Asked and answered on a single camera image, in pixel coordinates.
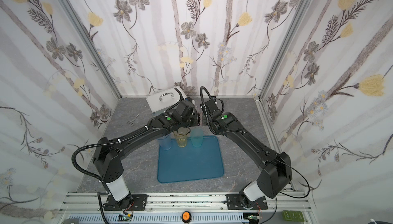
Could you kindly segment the yellow plastic cup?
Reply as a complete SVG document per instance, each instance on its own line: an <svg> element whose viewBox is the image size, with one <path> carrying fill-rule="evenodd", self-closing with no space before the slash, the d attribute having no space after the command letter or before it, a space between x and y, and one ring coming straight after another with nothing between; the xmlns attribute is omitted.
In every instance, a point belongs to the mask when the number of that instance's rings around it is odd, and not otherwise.
<svg viewBox="0 0 393 224"><path fill-rule="evenodd" d="M174 132L174 137L179 147L186 147L190 128L181 127Z"/></svg>

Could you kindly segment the teal plastic cup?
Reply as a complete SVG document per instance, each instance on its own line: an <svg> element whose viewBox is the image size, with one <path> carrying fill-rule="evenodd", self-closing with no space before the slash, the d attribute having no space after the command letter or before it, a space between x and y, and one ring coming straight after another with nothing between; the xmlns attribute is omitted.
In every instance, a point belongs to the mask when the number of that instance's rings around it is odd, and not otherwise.
<svg viewBox="0 0 393 224"><path fill-rule="evenodd" d="M204 132L202 129L194 128L191 130L190 139L191 139L191 144L194 147L198 148L202 146L203 137L204 137Z"/></svg>

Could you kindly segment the blue plastic cup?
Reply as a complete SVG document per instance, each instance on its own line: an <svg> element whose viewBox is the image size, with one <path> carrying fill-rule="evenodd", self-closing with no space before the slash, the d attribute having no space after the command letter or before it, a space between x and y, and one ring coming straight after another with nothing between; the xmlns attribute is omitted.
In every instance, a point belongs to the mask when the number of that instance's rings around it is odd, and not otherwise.
<svg viewBox="0 0 393 224"><path fill-rule="evenodd" d="M164 151L172 148L172 139L170 135L166 135L157 139L160 148Z"/></svg>

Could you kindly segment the teal plastic tray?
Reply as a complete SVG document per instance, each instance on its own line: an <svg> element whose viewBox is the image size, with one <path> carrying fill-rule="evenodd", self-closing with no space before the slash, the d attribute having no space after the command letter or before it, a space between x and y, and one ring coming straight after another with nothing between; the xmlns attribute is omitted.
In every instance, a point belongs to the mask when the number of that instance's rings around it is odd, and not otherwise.
<svg viewBox="0 0 393 224"><path fill-rule="evenodd" d="M220 178L224 175L224 165L219 140L216 136L204 136L200 147L194 147L188 139L185 147L179 147L171 139L169 150L159 148L159 183L177 183Z"/></svg>

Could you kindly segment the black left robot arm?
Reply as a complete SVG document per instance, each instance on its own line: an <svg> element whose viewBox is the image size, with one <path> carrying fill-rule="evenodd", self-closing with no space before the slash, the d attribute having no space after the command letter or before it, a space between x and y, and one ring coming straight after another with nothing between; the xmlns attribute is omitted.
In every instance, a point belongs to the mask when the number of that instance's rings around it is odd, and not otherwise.
<svg viewBox="0 0 393 224"><path fill-rule="evenodd" d="M122 160L136 149L158 138L168 136L180 128L199 126L200 115L193 99L180 97L165 112L151 118L147 124L125 136L109 140L103 137L96 144L75 150L71 156L73 166L81 173L97 179L108 194L107 203L101 204L103 210L125 210L134 203L133 196L124 180ZM93 161L98 174L83 169L76 160L77 155L87 149L98 148Z"/></svg>

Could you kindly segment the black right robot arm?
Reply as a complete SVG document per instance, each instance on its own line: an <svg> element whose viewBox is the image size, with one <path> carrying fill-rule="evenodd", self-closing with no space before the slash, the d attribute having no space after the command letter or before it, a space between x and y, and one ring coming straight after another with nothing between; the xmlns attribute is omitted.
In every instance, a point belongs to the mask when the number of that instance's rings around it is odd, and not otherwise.
<svg viewBox="0 0 393 224"><path fill-rule="evenodd" d="M201 109L210 132L225 136L242 149L260 169L257 180L239 192L239 200L245 209L250 209L263 197L274 199L293 180L292 172L300 174L291 165L285 152L278 153L258 140L241 124L240 120L224 107L218 108L216 98L204 87L200 87Z"/></svg>

